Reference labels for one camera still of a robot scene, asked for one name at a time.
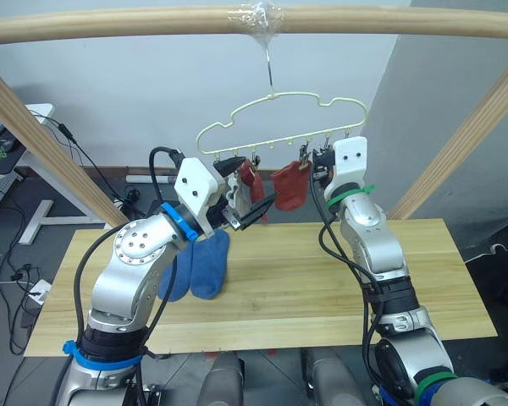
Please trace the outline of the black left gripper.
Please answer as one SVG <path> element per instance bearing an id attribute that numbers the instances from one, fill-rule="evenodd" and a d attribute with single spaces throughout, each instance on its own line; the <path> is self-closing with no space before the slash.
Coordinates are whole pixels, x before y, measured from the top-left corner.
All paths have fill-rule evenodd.
<path id="1" fill-rule="evenodd" d="M 213 163 L 214 169 L 221 176 L 226 176 L 218 189 L 220 195 L 216 203 L 207 211 L 207 220 L 214 229 L 232 227 L 245 230 L 261 219 L 277 198 L 277 194 L 272 193 L 251 208 L 250 192 L 242 182 L 239 169 L 245 160 L 244 156 L 232 156 Z"/>

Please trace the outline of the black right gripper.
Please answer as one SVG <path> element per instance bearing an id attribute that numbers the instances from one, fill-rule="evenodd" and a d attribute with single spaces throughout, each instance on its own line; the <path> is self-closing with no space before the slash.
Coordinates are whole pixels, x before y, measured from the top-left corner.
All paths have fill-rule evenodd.
<path id="1" fill-rule="evenodd" d="M 333 176 L 335 165 L 334 150 L 331 146 L 312 150 L 312 162 L 310 158 L 311 152 L 308 145 L 302 145 L 299 153 L 299 169 L 306 169 L 313 165 L 313 177 L 318 181 L 326 181 Z"/>

